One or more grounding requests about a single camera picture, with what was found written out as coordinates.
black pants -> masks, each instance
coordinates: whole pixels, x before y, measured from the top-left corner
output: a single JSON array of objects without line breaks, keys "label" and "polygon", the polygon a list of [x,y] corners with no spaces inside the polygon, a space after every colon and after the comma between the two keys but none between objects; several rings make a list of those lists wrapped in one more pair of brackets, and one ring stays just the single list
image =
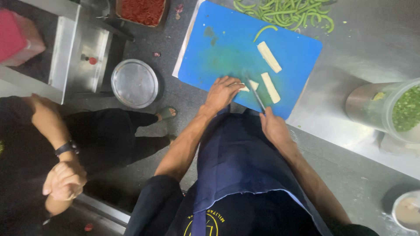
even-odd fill
[{"label": "black pants", "polygon": [[148,113],[105,109],[65,117],[73,140],[80,147],[80,162],[90,174],[124,167],[168,146],[164,137],[135,137],[140,126],[158,121]]}]

red chili powder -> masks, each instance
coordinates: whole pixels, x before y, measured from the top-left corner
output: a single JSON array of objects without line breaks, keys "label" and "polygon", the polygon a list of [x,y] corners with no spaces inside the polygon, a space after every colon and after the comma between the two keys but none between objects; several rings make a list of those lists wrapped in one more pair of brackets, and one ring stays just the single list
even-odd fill
[{"label": "red chili powder", "polygon": [[165,0],[121,0],[121,16],[148,26],[159,24]]}]

blue cutting board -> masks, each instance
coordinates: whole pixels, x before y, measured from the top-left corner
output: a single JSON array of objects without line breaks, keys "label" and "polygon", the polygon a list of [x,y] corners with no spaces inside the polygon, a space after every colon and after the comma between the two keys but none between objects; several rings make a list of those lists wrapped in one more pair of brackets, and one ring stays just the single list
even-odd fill
[{"label": "blue cutting board", "polygon": [[[258,82],[257,89],[265,106],[271,106],[275,115],[287,119],[305,86],[306,80],[321,52],[322,43],[278,27],[266,29],[253,42],[257,32],[267,22],[204,1],[197,14],[189,38],[179,79],[187,84],[209,91],[218,77],[229,75],[245,81],[243,69],[250,79]],[[257,45],[265,41],[282,67],[275,73],[261,56]],[[261,74],[268,72],[280,102],[273,104]],[[239,92],[234,101],[261,111],[252,92]]]}]

navy apron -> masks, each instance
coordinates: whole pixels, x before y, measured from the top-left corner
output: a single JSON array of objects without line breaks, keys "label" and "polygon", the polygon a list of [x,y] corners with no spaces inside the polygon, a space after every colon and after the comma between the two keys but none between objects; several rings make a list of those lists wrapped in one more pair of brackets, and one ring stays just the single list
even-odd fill
[{"label": "navy apron", "polygon": [[228,109],[211,121],[200,142],[191,236],[205,236],[206,210],[216,201],[230,194],[268,191],[286,191],[312,216],[322,236],[332,236],[287,162],[265,137],[259,116]]}]

person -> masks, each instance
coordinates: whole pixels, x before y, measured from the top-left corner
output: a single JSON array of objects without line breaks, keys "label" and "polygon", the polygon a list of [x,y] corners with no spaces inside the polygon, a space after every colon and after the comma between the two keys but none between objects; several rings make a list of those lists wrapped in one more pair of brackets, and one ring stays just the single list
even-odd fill
[{"label": "person", "polygon": [[[376,236],[351,223],[270,107],[229,113],[240,83],[216,79],[142,189],[124,235]],[[198,145],[198,178],[184,197],[179,181]]]},{"label": "person", "polygon": [[2,234],[41,234],[42,225],[71,205],[90,175],[168,146],[174,136],[135,133],[176,113],[172,107],[156,115],[106,109],[62,119],[55,103],[35,94],[0,98]]}]

